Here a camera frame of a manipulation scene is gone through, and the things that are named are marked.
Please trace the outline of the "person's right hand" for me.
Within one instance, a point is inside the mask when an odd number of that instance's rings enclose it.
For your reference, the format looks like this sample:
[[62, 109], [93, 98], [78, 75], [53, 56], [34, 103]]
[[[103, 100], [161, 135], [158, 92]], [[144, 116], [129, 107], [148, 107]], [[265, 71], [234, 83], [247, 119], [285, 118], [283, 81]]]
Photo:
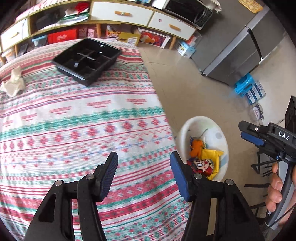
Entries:
[[[270, 185], [267, 189], [267, 198], [266, 198], [266, 208], [270, 212], [274, 212], [276, 210], [276, 204], [280, 203], [282, 200], [282, 195], [281, 195], [281, 189], [283, 187], [283, 182], [281, 178], [278, 176], [278, 163], [274, 163], [272, 166], [272, 175], [271, 175], [271, 182]], [[296, 184], [296, 174], [295, 174], [295, 166], [293, 168], [292, 172], [292, 182], [295, 186]], [[290, 203], [285, 211], [285, 213], [290, 209], [290, 208], [295, 207], [295, 191], [293, 193], [293, 196], [290, 200]], [[280, 221], [279, 221], [279, 226], [283, 226], [288, 218], [290, 217], [292, 213], [292, 210], [288, 212], [286, 216], [284, 216]]]

